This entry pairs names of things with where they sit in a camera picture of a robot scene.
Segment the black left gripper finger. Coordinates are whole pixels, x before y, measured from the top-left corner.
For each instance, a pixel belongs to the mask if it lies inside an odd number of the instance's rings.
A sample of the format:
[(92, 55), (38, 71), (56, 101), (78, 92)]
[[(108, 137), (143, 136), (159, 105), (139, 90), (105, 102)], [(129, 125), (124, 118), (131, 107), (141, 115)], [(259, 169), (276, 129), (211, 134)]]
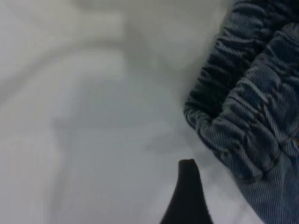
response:
[(210, 224), (198, 166), (194, 159), (180, 160), (178, 180), (161, 220), (162, 224)]

